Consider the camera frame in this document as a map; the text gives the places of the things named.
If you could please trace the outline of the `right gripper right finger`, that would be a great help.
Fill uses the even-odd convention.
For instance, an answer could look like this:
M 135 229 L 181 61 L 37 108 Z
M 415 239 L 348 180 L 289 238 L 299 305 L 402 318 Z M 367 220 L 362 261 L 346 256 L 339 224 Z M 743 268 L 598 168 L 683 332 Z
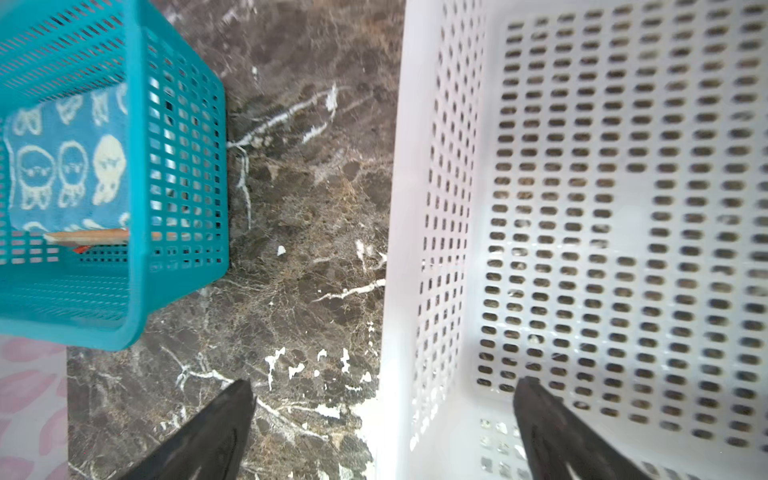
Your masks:
M 534 479 L 645 479 L 534 377 L 521 378 L 513 409 Z

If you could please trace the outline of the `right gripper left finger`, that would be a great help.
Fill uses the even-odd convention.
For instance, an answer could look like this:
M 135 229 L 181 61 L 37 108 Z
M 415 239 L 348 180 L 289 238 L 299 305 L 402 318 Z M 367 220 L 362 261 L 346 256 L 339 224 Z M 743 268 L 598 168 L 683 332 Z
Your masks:
M 225 388 L 124 479 L 235 479 L 248 442 L 256 397 L 251 383 Z

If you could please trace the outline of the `teal plastic basket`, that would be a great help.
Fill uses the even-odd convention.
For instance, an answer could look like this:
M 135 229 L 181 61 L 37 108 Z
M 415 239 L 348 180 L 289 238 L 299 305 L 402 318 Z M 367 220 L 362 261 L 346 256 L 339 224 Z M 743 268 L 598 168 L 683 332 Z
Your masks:
M 1 331 L 117 351 L 229 265 L 222 83 L 147 1 L 1 9 L 1 106 L 128 86 L 129 240 L 75 253 L 1 229 Z

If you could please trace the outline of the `white plastic basket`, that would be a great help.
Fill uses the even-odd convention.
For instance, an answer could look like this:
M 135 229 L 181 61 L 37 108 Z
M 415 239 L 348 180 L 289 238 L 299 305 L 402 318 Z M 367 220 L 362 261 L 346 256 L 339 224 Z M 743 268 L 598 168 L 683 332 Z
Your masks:
M 379 479 L 528 479 L 532 377 L 646 475 L 767 475 L 767 5 L 410 1 Z

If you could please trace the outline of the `orange patterned towel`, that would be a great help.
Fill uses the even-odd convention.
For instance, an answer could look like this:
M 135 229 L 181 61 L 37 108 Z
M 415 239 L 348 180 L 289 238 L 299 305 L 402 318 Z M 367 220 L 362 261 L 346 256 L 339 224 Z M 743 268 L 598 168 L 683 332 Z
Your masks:
M 43 238 L 48 244 L 65 247 L 115 246 L 126 245 L 130 232 L 120 228 L 48 232 L 43 234 Z

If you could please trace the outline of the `blue patterned towel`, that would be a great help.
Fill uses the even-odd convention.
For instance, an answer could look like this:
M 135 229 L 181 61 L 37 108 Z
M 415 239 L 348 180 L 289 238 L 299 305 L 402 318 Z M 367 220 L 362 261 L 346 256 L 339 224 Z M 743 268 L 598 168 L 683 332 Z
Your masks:
M 10 225 L 29 232 L 103 230 L 130 220 L 124 83 L 10 113 Z

